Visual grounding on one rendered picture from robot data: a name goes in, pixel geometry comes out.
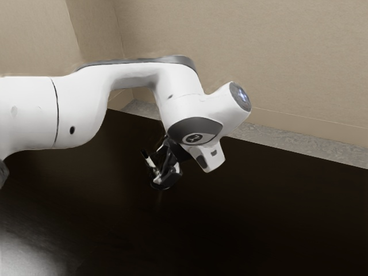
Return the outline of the black mesh pen holder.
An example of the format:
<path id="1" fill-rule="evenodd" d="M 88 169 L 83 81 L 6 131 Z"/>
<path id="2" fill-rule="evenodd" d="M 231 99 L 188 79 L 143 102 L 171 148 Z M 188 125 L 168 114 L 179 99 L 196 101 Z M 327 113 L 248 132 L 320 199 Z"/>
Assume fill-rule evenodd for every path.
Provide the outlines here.
<path id="1" fill-rule="evenodd" d="M 168 172 L 166 174 L 160 174 L 157 171 L 152 172 L 150 185 L 156 190 L 167 190 L 175 184 L 175 176 L 176 174 L 174 172 Z"/>

